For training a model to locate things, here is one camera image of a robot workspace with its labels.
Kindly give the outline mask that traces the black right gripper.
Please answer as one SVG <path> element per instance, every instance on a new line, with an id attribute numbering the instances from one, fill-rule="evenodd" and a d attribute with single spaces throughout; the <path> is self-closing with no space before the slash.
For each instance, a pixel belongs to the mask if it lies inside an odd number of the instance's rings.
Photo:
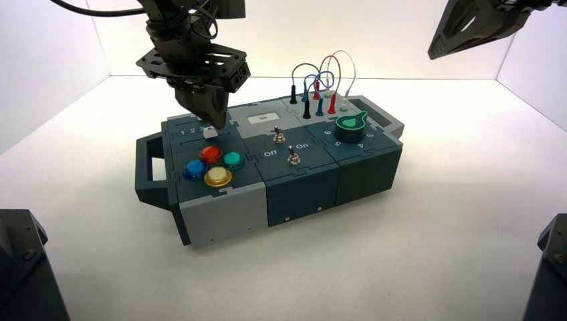
<path id="1" fill-rule="evenodd" d="M 534 10 L 553 0 L 449 1 L 428 49 L 431 60 L 507 37 L 521 29 Z"/>

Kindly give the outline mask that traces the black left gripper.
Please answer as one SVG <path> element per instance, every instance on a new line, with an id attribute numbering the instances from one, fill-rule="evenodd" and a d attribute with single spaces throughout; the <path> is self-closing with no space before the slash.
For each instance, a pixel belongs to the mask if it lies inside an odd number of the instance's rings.
<path id="1" fill-rule="evenodd" d="M 229 48 L 209 39 L 208 26 L 196 15 L 149 20 L 153 49 L 148 52 L 148 77 L 164 79 L 183 108 L 222 129 L 229 98 Z"/>

